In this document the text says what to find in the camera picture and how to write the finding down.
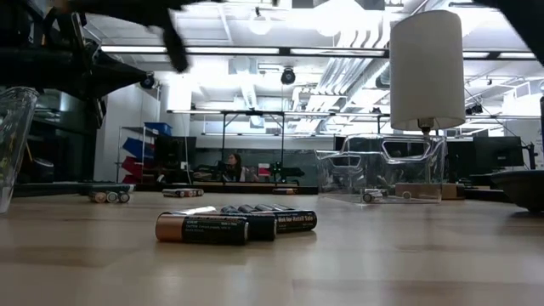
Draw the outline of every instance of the ceiling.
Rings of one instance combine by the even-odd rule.
[[[328,3],[333,3],[333,1],[339,3],[350,0],[329,0]],[[346,25],[341,26],[337,35],[326,36],[323,34],[331,35],[331,33],[326,33],[328,31],[326,28],[334,26],[328,21],[333,17],[328,15],[340,14],[331,13],[332,10],[326,7],[329,5],[328,3],[321,4],[317,8],[292,8],[294,4],[291,2],[281,1],[280,7],[274,9],[266,3],[263,4],[262,1],[259,3],[202,3],[188,6],[183,13],[175,14],[173,20],[178,32],[190,46],[383,48],[388,42],[391,24],[404,19],[416,8],[422,6],[423,9],[449,9],[459,14],[463,24],[463,47],[465,50],[527,51],[524,42],[500,13],[486,8],[451,8],[448,6],[451,1],[445,0],[395,0],[393,3],[402,3],[403,6],[389,7],[386,13],[380,12],[379,15],[371,14],[368,11],[362,13],[357,11],[358,14],[353,17],[349,16],[349,12],[354,14],[356,8],[347,9],[346,7],[344,11],[339,10],[343,15],[336,20],[354,18],[356,21],[346,21]],[[261,8],[262,17],[252,21],[255,18],[254,8],[256,5]],[[316,13],[318,9],[321,9],[322,13]],[[360,30],[359,27],[364,26],[364,29],[361,30],[366,34],[363,43],[355,43],[358,38],[354,39],[355,36],[349,36],[354,31],[347,25],[351,26],[352,24],[357,24],[358,30]],[[379,35],[376,34],[379,31],[374,31],[374,26],[379,27]],[[87,30],[88,35],[99,39],[103,45],[162,45],[156,35],[158,31],[155,29],[146,29],[140,25],[103,16],[89,16]],[[266,34],[255,33],[260,31],[266,31]],[[136,65],[147,71],[156,71],[157,77],[164,82],[168,82],[169,76],[173,74],[167,57],[163,55],[116,56],[130,65]],[[230,106],[228,102],[243,97],[244,93],[239,76],[229,74],[229,71],[232,72],[232,69],[229,68],[229,61],[232,58],[232,56],[192,56],[190,58],[192,67],[187,77],[193,81],[193,103],[196,104],[196,107],[210,109],[211,106],[217,107],[218,102],[223,102],[222,108],[229,109],[235,104]],[[352,99],[356,96],[354,93],[357,92],[358,97],[364,96],[370,102],[365,101],[360,105],[356,103],[355,105],[344,105],[340,111],[359,112],[374,105],[385,106],[388,104],[388,90],[382,90],[382,93],[376,94],[377,90],[373,80],[372,82],[361,82],[361,79],[368,77],[366,74],[371,72],[373,65],[381,68],[380,65],[387,64],[387,61],[384,60],[381,63],[380,59],[365,59],[359,63],[355,59],[335,61],[335,59],[308,57],[263,56],[252,57],[252,59],[256,60],[258,67],[267,67],[266,69],[258,69],[258,73],[250,79],[244,78],[244,82],[251,80],[258,99],[259,97],[293,99],[295,88],[316,88],[316,86],[320,88],[325,84],[326,74],[331,71],[332,67],[345,63],[344,75],[336,76],[345,81],[345,86],[339,87],[343,90],[338,91],[338,94]],[[360,64],[360,72],[348,70],[350,66],[357,63]],[[297,75],[297,80],[293,85],[281,85],[282,67],[293,67]],[[513,88],[526,85],[529,81],[539,77],[544,78],[544,70],[537,61],[466,61],[464,71],[468,105],[476,99],[478,102],[488,103],[489,106],[496,105],[502,101],[502,96]],[[281,99],[278,99],[277,105],[283,105]]]

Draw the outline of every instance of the desk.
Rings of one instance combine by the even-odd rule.
[[[157,243],[160,212],[276,202],[314,232],[248,246]],[[544,220],[513,204],[357,207],[313,195],[18,198],[0,218],[0,304],[541,305]]]

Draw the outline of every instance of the clear plastic box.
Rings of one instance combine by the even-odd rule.
[[[445,150],[440,136],[350,135],[341,151],[315,152],[319,195],[358,204],[438,203]]]

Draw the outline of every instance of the wooden table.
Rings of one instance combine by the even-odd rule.
[[[241,246],[157,243],[157,215],[281,203],[315,231]],[[0,218],[2,306],[543,305],[544,219],[511,204],[357,207],[316,196],[15,199]]]

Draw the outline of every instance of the woman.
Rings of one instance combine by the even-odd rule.
[[[246,167],[241,166],[241,157],[239,154],[232,153],[227,161],[227,178],[231,182],[246,182],[246,176],[252,176]],[[258,177],[253,174],[253,181],[258,181]]]

